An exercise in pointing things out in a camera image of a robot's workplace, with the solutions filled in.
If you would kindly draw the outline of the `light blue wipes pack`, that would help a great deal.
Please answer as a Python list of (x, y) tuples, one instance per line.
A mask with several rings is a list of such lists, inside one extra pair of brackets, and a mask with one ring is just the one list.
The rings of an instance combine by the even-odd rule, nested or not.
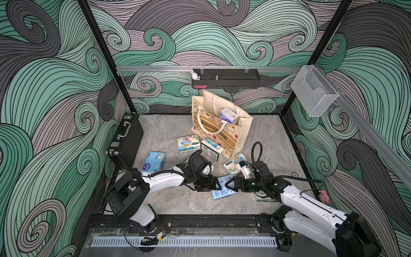
[(221, 190), (212, 191), (212, 195), (213, 195), (214, 200), (222, 199), (222, 198), (229, 197), (229, 196), (232, 196), (232, 195), (236, 194), (235, 191), (233, 191), (233, 190), (231, 190), (231, 189), (229, 189), (225, 186), (225, 184), (227, 182), (229, 182), (232, 178), (233, 178), (232, 175), (226, 175), (226, 176), (223, 176), (223, 177), (218, 177), (218, 182), (219, 182), (219, 185), (221, 187)]

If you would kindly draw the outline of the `green blue tissue pack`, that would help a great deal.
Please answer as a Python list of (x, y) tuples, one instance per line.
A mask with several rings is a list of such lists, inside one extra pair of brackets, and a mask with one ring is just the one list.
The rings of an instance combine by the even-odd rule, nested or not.
[(224, 148), (211, 141), (208, 138), (204, 138), (201, 141), (201, 149), (203, 153), (211, 157), (214, 161), (219, 161), (220, 157), (223, 155)]

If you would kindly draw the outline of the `purple puppy tissue pack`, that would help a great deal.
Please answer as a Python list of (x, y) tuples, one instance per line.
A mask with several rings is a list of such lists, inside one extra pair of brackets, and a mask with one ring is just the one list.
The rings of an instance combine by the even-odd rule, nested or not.
[(239, 116), (231, 109), (224, 108), (220, 111), (220, 119), (231, 124), (237, 124)]

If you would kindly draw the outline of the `floral canvas tote bag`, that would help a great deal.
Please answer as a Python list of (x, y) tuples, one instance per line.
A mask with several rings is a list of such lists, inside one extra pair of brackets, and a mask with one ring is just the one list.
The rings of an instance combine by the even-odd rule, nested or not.
[[(228, 108), (238, 115), (235, 123), (220, 118), (220, 112)], [(192, 131), (202, 139), (208, 138), (224, 149), (224, 156), (232, 158), (241, 152), (247, 139), (253, 118), (234, 103), (209, 91), (192, 97)]]

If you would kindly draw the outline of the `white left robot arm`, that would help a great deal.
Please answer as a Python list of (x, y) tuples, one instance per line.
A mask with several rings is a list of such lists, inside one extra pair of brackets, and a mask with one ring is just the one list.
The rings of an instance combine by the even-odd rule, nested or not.
[(125, 171), (105, 194), (114, 218), (119, 222), (136, 222), (146, 231), (152, 231), (159, 224), (159, 217), (150, 204), (143, 203), (150, 193), (180, 186), (197, 192), (220, 191), (218, 178), (211, 174), (214, 167), (201, 153), (202, 150), (197, 150), (170, 169)]

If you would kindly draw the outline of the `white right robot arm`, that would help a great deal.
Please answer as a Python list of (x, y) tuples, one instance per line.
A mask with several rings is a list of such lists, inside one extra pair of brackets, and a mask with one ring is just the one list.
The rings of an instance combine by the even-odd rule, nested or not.
[(383, 247), (364, 217), (356, 212), (346, 214), (292, 185), (290, 176), (274, 176), (260, 158), (240, 162), (243, 176), (234, 177), (225, 187), (235, 192), (263, 192), (281, 203), (269, 218), (274, 228), (277, 249), (288, 252), (292, 237), (303, 235), (329, 249), (338, 257), (377, 257)]

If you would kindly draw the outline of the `elephant print tissue pack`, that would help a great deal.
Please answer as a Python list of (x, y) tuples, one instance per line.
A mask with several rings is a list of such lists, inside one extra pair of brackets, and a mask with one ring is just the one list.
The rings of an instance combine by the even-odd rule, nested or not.
[(189, 151), (197, 151), (201, 148), (200, 138), (198, 135), (177, 138), (177, 144), (178, 144), (178, 151), (180, 153), (189, 152)]
[(223, 165), (223, 168), (228, 171), (233, 176), (238, 176), (241, 174), (241, 170), (237, 168), (237, 164), (241, 161), (247, 162), (247, 158), (244, 154), (238, 153), (232, 159), (228, 160), (227, 163)]
[(276, 199), (272, 199), (272, 198), (268, 197), (262, 191), (255, 192), (255, 195), (256, 195), (256, 201), (257, 202), (277, 202)]

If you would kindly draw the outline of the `light blue puppy tissue pack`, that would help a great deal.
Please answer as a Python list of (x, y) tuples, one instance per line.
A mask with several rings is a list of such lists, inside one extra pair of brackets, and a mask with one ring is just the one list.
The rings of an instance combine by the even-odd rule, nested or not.
[(149, 152), (143, 164), (142, 171), (153, 173), (163, 170), (165, 160), (165, 153)]

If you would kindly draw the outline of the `pink plush toy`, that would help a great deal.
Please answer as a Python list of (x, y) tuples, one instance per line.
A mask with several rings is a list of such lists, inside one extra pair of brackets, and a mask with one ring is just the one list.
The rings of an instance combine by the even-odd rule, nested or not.
[(319, 199), (320, 199), (320, 202), (325, 205), (329, 205), (331, 203), (328, 193), (325, 190), (319, 191)]

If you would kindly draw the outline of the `black carrying case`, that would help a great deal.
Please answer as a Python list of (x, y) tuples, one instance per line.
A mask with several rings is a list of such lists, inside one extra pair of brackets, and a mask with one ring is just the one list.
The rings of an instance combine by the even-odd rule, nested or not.
[(132, 168), (143, 135), (139, 115), (126, 112), (106, 151), (107, 156), (119, 170)]

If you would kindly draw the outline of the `white rabbit figurine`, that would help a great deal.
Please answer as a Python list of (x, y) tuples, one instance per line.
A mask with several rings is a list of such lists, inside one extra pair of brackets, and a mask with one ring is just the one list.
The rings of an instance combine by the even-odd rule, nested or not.
[(192, 80), (200, 80), (200, 75), (198, 73), (196, 73), (193, 69), (191, 69), (191, 77)]

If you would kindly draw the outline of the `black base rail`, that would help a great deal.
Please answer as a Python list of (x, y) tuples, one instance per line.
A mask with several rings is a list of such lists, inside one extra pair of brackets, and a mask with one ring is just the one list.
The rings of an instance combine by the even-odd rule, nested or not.
[(117, 221), (112, 215), (92, 215), (87, 228), (116, 229), (124, 228), (127, 232), (149, 234), (152, 231), (176, 232), (185, 229), (251, 229), (258, 233), (282, 233), (280, 223), (268, 214), (246, 215), (177, 215), (160, 214), (147, 226), (137, 222)]

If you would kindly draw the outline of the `black wall shelf tray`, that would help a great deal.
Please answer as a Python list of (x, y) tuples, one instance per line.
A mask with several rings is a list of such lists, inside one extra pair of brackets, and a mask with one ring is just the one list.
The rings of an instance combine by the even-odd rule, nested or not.
[(194, 69), (200, 80), (192, 80), (192, 87), (205, 85), (206, 89), (256, 89), (260, 86), (261, 76), (257, 69)]

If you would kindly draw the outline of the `clear acrylic wall holder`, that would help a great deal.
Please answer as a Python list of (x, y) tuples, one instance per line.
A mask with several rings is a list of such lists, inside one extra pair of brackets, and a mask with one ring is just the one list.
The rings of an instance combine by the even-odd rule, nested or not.
[(320, 117), (339, 96), (326, 73), (315, 65), (303, 66), (291, 84), (309, 117)]

